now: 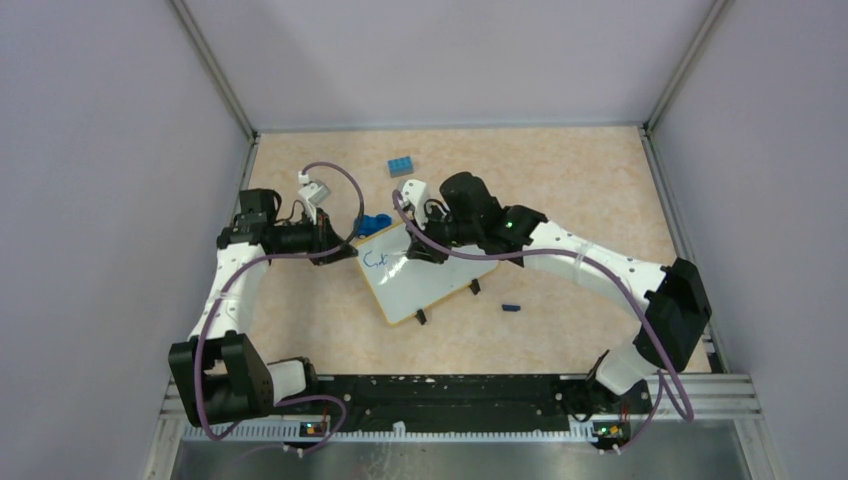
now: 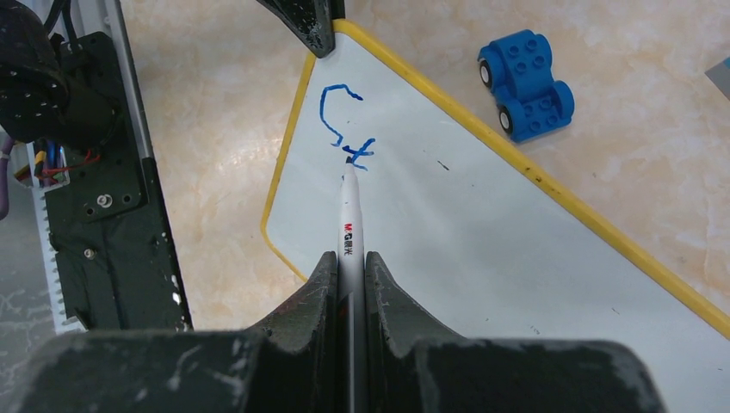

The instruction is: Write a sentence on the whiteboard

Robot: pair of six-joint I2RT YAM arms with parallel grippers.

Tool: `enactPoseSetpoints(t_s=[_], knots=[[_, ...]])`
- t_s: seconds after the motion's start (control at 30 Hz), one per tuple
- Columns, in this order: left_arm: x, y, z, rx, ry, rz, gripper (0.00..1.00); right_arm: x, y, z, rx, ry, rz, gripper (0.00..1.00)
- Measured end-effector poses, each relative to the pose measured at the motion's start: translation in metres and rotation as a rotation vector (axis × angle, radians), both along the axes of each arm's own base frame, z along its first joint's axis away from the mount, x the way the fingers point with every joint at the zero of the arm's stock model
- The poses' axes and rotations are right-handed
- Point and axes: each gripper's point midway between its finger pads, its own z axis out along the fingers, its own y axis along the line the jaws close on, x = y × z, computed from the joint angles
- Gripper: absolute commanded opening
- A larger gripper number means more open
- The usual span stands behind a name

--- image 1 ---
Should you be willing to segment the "yellow-framed whiteboard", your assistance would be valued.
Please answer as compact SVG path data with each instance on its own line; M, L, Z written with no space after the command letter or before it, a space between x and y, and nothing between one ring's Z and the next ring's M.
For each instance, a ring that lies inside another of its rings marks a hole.
M496 261L455 256L442 264L410 259L410 244L405 227L395 225L355 245L365 282L390 325L417 316L498 267Z

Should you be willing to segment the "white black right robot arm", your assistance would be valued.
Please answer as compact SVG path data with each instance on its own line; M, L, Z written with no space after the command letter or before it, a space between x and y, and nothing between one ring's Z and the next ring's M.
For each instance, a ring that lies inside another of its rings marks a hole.
M524 205L503 205L469 172L445 180L439 197L419 180L392 193L411 237L408 257L434 264L449 258L508 261L558 275L620 304L640 329L633 340L604 353L586 385L589 404L612 412L638 382L658 370L684 371L712 316L698 267L617 253L559 226Z

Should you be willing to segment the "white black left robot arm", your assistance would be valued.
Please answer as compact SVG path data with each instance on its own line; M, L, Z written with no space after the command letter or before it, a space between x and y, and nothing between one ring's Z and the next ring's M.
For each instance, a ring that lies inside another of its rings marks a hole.
M320 266L356 257L356 249L334 231L320 207L328 195L322 182L307 183L298 192L300 219L280 221L277 192L240 192L239 213L216 239L217 269L201 318L168 354L191 425L262 418L280 401L302 414L319 404L321 388L309 360L295 357L268 365L247 332L273 259L307 258Z

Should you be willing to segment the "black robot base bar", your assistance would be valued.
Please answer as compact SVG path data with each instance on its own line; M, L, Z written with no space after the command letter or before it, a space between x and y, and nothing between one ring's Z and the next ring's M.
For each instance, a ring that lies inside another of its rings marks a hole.
M566 432L602 421L626 430L632 414L649 411L640 381L615 395L583 375L333 375L307 369L304 391L264 399L256 417L312 415L342 433L381 433L403 423L413 434L518 434Z

